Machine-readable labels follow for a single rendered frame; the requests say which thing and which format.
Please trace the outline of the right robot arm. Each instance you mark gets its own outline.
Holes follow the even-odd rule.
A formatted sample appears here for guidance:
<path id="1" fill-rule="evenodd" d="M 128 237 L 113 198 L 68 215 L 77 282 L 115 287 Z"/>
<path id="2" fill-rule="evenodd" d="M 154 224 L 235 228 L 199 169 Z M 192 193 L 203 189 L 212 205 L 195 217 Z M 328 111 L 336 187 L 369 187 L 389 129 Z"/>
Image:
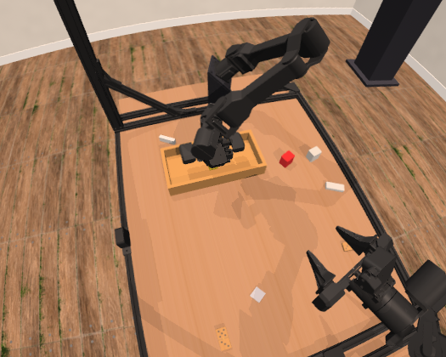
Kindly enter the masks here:
<path id="1" fill-rule="evenodd" d="M 378 290 L 380 287 L 396 283 L 392 278 L 396 259 L 389 251 L 377 247 L 362 262 L 362 274 L 354 282 L 363 291 L 380 298 L 384 294 Z M 440 331 L 437 314 L 446 305 L 445 272 L 427 259 L 404 283 L 407 285 L 405 293 L 420 307 L 416 309 L 397 290 L 383 307 L 374 312 L 390 330 L 386 335 L 386 345 L 403 347 L 403 338 L 415 329 L 414 323 L 428 309 L 420 318 L 418 332 L 409 340 L 409 357 L 446 357 L 446 336 Z"/>

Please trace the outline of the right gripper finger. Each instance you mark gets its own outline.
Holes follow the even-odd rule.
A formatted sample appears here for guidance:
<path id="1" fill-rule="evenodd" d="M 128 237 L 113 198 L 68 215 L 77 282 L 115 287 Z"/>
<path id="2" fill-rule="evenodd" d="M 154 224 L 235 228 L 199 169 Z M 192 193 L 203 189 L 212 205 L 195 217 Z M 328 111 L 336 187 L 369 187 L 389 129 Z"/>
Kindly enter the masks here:
<path id="1" fill-rule="evenodd" d="M 318 294 L 329 282 L 331 282 L 336 277 L 336 275 L 328 271 L 326 267 L 309 250 L 307 250 L 307 256 L 313 269 L 318 287 L 318 290 L 315 293 Z M 325 280 L 323 280 L 323 278 Z"/>
<path id="2" fill-rule="evenodd" d="M 366 249 L 366 247 L 378 236 L 358 235 L 348 229 L 342 228 L 341 226 L 336 226 L 336 231 L 358 255 L 360 255 Z"/>

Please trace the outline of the orange domino tile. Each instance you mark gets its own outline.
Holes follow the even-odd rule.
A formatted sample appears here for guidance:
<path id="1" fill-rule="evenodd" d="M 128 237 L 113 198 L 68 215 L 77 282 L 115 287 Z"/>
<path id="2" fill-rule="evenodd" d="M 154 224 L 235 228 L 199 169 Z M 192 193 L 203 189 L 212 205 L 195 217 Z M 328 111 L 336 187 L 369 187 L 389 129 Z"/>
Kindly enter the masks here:
<path id="1" fill-rule="evenodd" d="M 346 242 L 343 242 L 342 243 L 342 248 L 343 248 L 343 251 L 345 252 L 345 251 L 351 251 L 352 250 L 352 248 L 346 243 Z"/>
<path id="2" fill-rule="evenodd" d="M 229 341 L 229 335 L 227 333 L 226 326 L 216 329 L 216 333 L 221 351 L 231 349 L 232 347 Z"/>

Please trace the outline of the red block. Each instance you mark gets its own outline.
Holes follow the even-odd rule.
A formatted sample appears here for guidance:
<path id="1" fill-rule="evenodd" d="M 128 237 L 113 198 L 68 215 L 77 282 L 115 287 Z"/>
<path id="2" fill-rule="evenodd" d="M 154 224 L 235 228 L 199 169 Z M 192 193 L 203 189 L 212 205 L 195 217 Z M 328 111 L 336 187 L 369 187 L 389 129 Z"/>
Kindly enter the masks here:
<path id="1" fill-rule="evenodd" d="M 293 155 L 289 150 L 281 156 L 279 163 L 283 166 L 283 167 L 287 167 L 289 166 L 294 159 L 295 155 Z"/>

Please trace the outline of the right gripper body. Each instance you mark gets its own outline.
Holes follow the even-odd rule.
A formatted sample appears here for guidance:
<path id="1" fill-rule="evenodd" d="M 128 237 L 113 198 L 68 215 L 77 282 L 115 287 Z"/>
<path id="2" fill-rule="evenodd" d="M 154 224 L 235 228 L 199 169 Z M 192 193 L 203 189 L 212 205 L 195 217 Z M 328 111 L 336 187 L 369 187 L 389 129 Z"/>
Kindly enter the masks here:
<path id="1" fill-rule="evenodd" d="M 364 258 L 372 254 L 377 247 L 382 247 L 385 250 L 389 250 L 393 246 L 392 237 L 384 232 L 379 238 L 375 238 L 363 251 L 364 257 L 349 271 L 347 272 L 337 283 L 333 280 L 329 282 L 320 292 L 319 295 L 312 301 L 312 304 L 322 312 L 325 312 L 331 308 L 338 300 L 344 295 L 344 290 L 349 292 L 353 291 L 356 296 L 363 302 L 362 306 L 365 309 L 370 309 L 373 313 L 383 307 L 396 293 L 397 289 L 393 286 L 389 286 L 387 283 L 381 288 L 384 293 L 380 298 L 373 297 L 368 292 L 363 291 L 355 282 L 354 278 L 350 278 L 355 274 L 357 277 L 361 274 L 359 269 L 362 267 Z M 360 266 L 361 265 L 361 266 Z M 359 267 L 360 266 L 360 267 Z M 339 283 L 339 284 L 338 284 Z M 341 286 L 340 286 L 341 285 Z"/>

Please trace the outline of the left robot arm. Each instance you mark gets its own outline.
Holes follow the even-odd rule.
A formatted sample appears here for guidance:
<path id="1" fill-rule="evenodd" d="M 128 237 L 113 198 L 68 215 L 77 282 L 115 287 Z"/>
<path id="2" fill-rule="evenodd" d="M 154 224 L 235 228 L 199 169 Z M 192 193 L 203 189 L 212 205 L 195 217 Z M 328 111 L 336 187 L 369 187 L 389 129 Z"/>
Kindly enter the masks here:
<path id="1" fill-rule="evenodd" d="M 223 141 L 219 139 L 229 139 L 256 105 L 294 79 L 303 77 L 310 66 L 320 63 L 329 45 L 330 40 L 319 22 L 311 17 L 298 22 L 292 32 L 284 36 L 257 45 L 245 42 L 230 46 L 223 60 L 219 63 L 214 61 L 215 75 L 227 83 L 239 71 L 242 75 L 253 71 L 259 62 L 283 58 L 247 87 L 231 91 L 215 104 L 207 105 L 200 116 L 200 128 L 195 135 L 191 154 L 207 161 L 210 168 L 230 162 L 233 150 L 223 147 Z M 300 56 L 310 59 L 304 63 Z M 222 120 L 230 126 L 229 129 Z M 225 154 L 229 154 L 227 158 Z"/>

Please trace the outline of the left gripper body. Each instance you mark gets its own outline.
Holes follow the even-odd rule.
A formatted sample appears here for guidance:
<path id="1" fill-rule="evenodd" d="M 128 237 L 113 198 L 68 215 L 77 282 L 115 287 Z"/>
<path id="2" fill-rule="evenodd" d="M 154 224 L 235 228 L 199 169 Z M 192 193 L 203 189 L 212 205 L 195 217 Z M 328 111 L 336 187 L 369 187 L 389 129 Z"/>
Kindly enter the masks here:
<path id="1" fill-rule="evenodd" d="M 234 153 L 241 152 L 245 149 L 245 143 L 240 135 L 240 133 L 236 132 L 234 135 L 231 135 L 229 140 L 226 140 L 226 138 L 221 137 L 219 140 L 223 141 L 223 147 L 227 147 L 229 149 L 229 146 L 232 146 L 232 150 Z M 191 154 L 191 147 L 192 142 L 181 144 L 179 146 L 179 151 L 182 157 L 183 164 L 190 164 L 196 161 L 196 158 Z"/>

